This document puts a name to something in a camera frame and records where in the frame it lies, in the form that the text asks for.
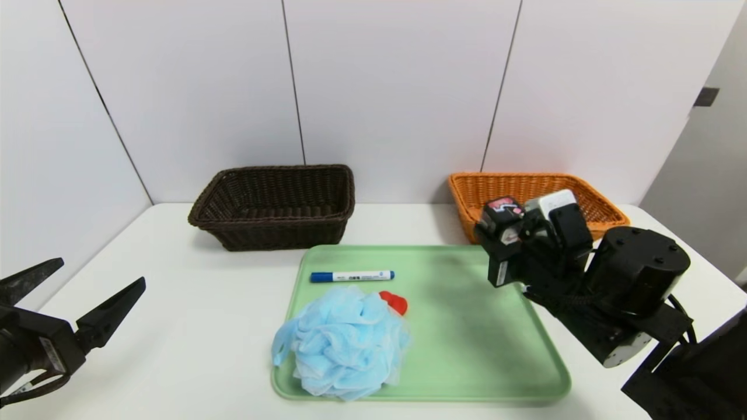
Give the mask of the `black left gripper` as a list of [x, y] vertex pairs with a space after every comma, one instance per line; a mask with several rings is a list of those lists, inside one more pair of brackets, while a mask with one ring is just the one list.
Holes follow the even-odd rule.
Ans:
[[[1, 279], [2, 393], [10, 397], [42, 397], [65, 386], [86, 354], [107, 345], [146, 290], [146, 279], [137, 279], [80, 317], [77, 332], [62, 319], [12, 307], [63, 266], [63, 258], [51, 258]], [[43, 374], [8, 392], [32, 370]]]

